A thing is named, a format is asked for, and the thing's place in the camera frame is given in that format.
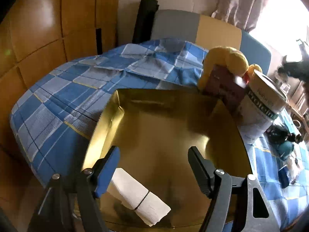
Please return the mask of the white protein powder can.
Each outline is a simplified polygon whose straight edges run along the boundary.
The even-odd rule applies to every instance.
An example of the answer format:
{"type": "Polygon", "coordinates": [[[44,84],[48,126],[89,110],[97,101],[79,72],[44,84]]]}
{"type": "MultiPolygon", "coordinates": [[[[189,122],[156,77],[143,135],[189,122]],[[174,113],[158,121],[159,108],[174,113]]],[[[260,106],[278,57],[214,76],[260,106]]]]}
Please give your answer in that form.
{"type": "Polygon", "coordinates": [[[252,144],[262,136],[287,103],[286,95],[277,85],[262,72],[254,70],[237,109],[240,114],[238,129],[244,143],[252,144]]]}

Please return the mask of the grey yellow blue headboard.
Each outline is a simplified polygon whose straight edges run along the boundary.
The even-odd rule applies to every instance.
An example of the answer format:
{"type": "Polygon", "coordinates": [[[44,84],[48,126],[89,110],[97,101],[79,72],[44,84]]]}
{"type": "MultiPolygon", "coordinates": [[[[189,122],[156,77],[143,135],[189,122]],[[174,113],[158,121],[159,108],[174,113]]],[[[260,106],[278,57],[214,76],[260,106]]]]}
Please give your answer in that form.
{"type": "Polygon", "coordinates": [[[268,73],[271,53],[249,33],[224,21],[183,10],[158,10],[151,39],[177,38],[205,49],[228,46],[240,50],[249,64],[258,64],[268,73]]]}

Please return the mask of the blue checked bedsheet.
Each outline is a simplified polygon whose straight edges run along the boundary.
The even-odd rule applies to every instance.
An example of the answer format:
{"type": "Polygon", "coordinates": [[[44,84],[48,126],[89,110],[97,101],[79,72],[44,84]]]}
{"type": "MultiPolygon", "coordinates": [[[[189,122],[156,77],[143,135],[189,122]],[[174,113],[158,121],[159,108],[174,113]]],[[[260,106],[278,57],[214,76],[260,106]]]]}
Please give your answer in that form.
{"type": "MultiPolygon", "coordinates": [[[[194,87],[208,52],[175,38],[129,43],[64,63],[37,81],[12,108],[10,126],[41,185],[54,173],[69,176],[81,168],[95,125],[116,89],[194,87]]],[[[245,146],[277,223],[285,229],[308,207],[306,144],[294,145],[302,171],[286,188],[278,176],[283,162],[266,136],[245,146]]]]}

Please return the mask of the gold tray box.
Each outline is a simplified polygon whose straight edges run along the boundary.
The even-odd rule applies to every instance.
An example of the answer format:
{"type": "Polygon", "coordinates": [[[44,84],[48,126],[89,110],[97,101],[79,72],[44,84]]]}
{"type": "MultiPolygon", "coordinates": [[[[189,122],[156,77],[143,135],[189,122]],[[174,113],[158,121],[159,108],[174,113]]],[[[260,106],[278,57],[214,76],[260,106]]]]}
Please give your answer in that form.
{"type": "Polygon", "coordinates": [[[223,102],[191,90],[116,90],[97,122],[83,168],[92,167],[112,146],[121,153],[118,166],[171,208],[150,227],[105,193],[99,207],[113,231],[199,230],[210,200],[189,165],[192,146],[230,175],[245,177],[252,172],[241,135],[223,102]]]}

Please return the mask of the teal plush toy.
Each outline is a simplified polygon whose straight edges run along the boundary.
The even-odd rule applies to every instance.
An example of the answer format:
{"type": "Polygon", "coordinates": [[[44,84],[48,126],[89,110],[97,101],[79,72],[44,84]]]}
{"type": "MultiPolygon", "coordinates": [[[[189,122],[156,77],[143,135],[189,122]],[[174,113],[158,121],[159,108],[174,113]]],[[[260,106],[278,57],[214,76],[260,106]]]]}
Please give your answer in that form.
{"type": "Polygon", "coordinates": [[[282,161],[286,161],[288,156],[293,152],[293,150],[294,150],[294,143],[288,140],[277,145],[276,147],[276,151],[282,161]]]}

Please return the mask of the brown purple box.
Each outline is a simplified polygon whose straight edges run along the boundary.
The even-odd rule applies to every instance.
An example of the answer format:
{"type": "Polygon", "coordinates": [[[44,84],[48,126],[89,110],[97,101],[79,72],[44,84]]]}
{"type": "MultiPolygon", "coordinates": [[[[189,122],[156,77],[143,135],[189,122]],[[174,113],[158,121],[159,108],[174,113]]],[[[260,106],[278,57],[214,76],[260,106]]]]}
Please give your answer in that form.
{"type": "Polygon", "coordinates": [[[219,98],[233,113],[244,98],[246,85],[242,77],[233,75],[226,67],[216,64],[202,93],[219,98]]]}

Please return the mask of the wooden wardrobe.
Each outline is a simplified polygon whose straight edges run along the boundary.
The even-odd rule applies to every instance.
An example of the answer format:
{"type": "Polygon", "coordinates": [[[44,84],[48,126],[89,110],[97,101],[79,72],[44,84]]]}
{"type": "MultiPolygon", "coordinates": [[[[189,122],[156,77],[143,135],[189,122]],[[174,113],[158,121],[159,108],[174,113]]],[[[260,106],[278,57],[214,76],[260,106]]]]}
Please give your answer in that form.
{"type": "MultiPolygon", "coordinates": [[[[10,126],[10,114],[31,86],[64,63],[102,55],[115,48],[117,9],[118,0],[17,0],[14,3],[1,22],[3,152],[24,157],[10,126]]],[[[58,173],[69,190],[74,189],[81,168],[74,170],[74,175],[58,173]]]]}

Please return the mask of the yellow giraffe plush toy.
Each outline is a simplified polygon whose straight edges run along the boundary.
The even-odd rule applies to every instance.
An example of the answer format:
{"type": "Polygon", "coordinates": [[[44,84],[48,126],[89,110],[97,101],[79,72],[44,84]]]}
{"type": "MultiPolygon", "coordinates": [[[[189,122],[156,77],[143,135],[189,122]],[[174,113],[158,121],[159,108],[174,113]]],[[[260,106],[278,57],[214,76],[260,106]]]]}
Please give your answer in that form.
{"type": "Polygon", "coordinates": [[[199,91],[206,88],[215,65],[223,66],[231,74],[249,80],[252,78],[254,70],[262,72],[262,68],[258,64],[249,65],[247,58],[241,51],[233,47],[218,46],[210,49],[203,61],[203,72],[197,82],[199,91]]]}

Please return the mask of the white towel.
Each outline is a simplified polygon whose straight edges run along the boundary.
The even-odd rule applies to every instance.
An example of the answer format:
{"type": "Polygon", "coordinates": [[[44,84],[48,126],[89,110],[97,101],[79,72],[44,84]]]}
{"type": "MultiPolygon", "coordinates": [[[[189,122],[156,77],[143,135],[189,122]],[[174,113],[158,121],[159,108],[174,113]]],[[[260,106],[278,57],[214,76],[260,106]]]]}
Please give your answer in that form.
{"type": "Polygon", "coordinates": [[[150,227],[171,211],[164,201],[122,168],[116,168],[107,191],[123,206],[134,211],[150,227]]]}

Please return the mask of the black rolled mat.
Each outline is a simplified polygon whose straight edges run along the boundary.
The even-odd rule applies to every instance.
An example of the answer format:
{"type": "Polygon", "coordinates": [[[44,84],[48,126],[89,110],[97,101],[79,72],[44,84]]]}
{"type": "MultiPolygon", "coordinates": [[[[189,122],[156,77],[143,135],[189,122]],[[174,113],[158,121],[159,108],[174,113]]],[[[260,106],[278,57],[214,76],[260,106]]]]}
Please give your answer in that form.
{"type": "Polygon", "coordinates": [[[133,44],[144,43],[151,39],[152,27],[158,8],[159,4],[157,0],[140,1],[132,37],[133,44]]]}

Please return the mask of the blue tissue pack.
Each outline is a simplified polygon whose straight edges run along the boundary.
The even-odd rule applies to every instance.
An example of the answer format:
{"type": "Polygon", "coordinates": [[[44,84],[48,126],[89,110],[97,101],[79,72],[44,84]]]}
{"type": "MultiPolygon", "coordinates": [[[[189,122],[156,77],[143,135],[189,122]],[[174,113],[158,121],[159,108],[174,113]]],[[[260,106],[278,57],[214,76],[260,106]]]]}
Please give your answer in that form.
{"type": "Polygon", "coordinates": [[[287,166],[283,166],[279,171],[278,171],[278,178],[279,182],[281,184],[281,188],[287,188],[290,184],[290,178],[289,178],[289,170],[287,166]]]}

